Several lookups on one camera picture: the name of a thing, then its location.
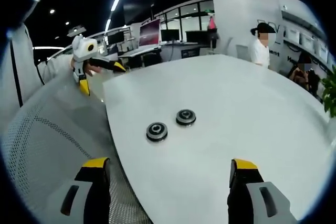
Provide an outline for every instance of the person with phone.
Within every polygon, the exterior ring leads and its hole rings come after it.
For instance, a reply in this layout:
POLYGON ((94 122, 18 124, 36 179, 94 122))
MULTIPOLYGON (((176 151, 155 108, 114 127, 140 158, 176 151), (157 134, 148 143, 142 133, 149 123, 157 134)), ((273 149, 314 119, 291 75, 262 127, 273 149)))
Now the person with phone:
POLYGON ((311 59, 306 52, 302 52, 298 63, 293 66, 288 74, 288 78, 309 91, 309 71, 311 69, 311 59))

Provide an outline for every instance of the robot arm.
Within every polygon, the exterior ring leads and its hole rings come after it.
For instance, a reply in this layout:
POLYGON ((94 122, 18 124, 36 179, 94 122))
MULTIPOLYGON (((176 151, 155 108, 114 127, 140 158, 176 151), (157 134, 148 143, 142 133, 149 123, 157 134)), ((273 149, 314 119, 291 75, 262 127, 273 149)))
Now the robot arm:
POLYGON ((72 41, 73 53, 73 75, 80 90, 90 95, 88 80, 84 71, 85 64, 91 64, 97 67, 103 67, 113 70, 113 67, 118 67, 126 72, 124 67, 118 62, 106 61, 102 57, 98 57, 98 43, 95 39, 83 38, 82 35, 76 36, 72 41))

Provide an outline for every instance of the robotic hand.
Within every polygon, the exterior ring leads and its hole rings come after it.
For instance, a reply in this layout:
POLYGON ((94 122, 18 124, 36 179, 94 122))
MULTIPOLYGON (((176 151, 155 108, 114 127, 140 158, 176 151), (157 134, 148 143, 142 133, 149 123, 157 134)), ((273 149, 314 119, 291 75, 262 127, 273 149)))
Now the robotic hand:
POLYGON ((264 182, 255 164, 233 159, 229 188, 229 224, 298 223, 289 200, 272 182, 264 182))
POLYGON ((115 67, 123 72, 125 68, 117 61, 109 61, 104 57, 98 56, 98 43, 95 39, 83 38, 82 35, 77 35, 72 41, 73 53, 73 75, 80 90, 87 95, 90 95, 88 80, 84 71, 86 64, 114 70, 115 67))

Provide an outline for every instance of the glass partition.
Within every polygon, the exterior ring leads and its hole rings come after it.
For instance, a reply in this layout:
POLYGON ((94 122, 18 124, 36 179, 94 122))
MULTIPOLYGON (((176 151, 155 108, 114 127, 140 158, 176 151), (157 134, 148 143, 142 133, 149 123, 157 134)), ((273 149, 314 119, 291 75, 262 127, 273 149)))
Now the glass partition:
POLYGON ((198 13, 197 3, 181 7, 181 16, 198 13))
POLYGON ((212 0, 200 2, 199 8, 201 12, 205 12, 206 10, 214 10, 214 2, 212 0))

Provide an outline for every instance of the desk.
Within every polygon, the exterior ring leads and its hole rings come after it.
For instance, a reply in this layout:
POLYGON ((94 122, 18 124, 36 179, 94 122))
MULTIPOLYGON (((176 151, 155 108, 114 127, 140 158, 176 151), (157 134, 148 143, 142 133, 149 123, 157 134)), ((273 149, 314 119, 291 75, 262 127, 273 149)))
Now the desk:
POLYGON ((138 48, 129 52, 126 52, 124 55, 118 56, 119 59, 127 59, 127 58, 133 58, 136 56, 141 57, 141 62, 142 62, 142 67, 145 67, 144 62, 143 62, 143 56, 150 53, 154 52, 156 54, 161 52, 161 46, 153 46, 153 45, 148 45, 148 46, 142 46, 142 48, 138 48))
POLYGON ((250 62, 207 55, 166 62, 104 83, 116 149, 154 223, 228 223, 230 162, 254 162, 290 200, 297 219, 318 199, 332 169, 323 106, 285 77, 250 62), (191 127, 176 113, 191 109, 191 127), (153 144, 146 128, 163 122, 153 144))

